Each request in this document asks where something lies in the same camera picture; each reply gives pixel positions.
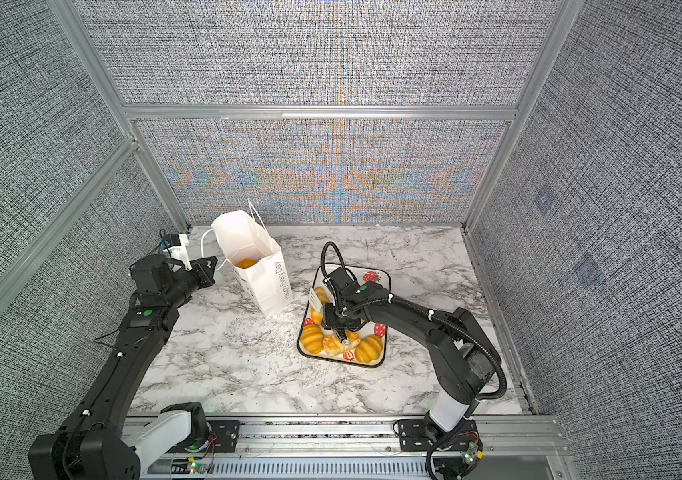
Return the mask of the striped fake croissant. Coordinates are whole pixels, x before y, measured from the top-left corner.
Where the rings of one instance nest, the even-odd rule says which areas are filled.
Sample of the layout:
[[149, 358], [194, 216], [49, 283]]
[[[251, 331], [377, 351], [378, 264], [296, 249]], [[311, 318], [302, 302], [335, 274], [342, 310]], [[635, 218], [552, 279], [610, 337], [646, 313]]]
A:
[[329, 302], [329, 297], [324, 287], [315, 287], [309, 294], [310, 318], [321, 325], [323, 321], [324, 306]]

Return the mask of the sugared fake pastry bottom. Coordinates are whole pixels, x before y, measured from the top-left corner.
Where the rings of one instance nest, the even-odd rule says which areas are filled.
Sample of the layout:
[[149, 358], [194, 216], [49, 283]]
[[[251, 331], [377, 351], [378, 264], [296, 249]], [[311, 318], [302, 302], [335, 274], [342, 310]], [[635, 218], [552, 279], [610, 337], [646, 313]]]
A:
[[356, 332], [346, 331], [344, 339], [340, 339], [335, 333], [332, 333], [323, 339], [324, 353], [330, 356], [343, 355], [354, 350], [360, 341], [361, 337]]

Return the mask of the white printed paper bag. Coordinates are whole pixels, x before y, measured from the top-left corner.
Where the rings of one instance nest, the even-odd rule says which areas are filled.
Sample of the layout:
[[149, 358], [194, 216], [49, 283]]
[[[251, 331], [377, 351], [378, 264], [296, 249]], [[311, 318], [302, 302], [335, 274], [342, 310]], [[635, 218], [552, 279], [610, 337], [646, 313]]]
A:
[[251, 200], [248, 211], [236, 210], [215, 218], [213, 232], [224, 260], [247, 296], [269, 318], [293, 301], [286, 261]]

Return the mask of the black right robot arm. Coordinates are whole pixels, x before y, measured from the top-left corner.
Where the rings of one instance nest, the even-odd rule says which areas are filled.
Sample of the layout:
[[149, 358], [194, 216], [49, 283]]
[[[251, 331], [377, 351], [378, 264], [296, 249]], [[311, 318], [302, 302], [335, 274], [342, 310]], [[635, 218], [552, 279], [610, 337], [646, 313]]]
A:
[[442, 433], [466, 420], [478, 403], [498, 399], [507, 390], [502, 359], [471, 312], [420, 306], [373, 281], [361, 284], [349, 269], [322, 267], [331, 300], [323, 307], [323, 327], [346, 336], [369, 324], [398, 331], [429, 353], [438, 380], [436, 404], [428, 411]]

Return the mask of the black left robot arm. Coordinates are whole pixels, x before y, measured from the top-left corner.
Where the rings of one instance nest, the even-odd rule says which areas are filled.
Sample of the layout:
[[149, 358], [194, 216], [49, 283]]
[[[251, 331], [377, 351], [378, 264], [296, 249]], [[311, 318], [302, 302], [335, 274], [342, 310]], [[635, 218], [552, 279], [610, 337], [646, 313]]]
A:
[[136, 288], [109, 357], [83, 400], [53, 434], [38, 436], [28, 461], [36, 479], [137, 479], [173, 448], [199, 451], [211, 438], [200, 403], [175, 404], [127, 440], [129, 407], [179, 310], [214, 285], [214, 256], [183, 263], [153, 254], [130, 267]]

